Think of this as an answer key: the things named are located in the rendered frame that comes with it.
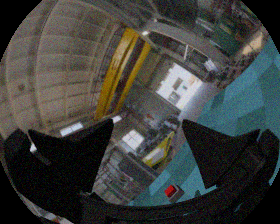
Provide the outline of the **red button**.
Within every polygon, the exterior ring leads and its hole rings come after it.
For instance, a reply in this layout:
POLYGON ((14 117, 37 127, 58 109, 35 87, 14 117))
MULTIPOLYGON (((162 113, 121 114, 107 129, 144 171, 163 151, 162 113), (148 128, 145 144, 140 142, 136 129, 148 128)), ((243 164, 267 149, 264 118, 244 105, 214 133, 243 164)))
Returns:
POLYGON ((180 188, 179 185, 171 185, 168 186, 168 189, 165 190, 165 194, 167 194, 167 200, 171 202, 175 202, 179 200, 181 194, 184 194, 184 190, 180 188))

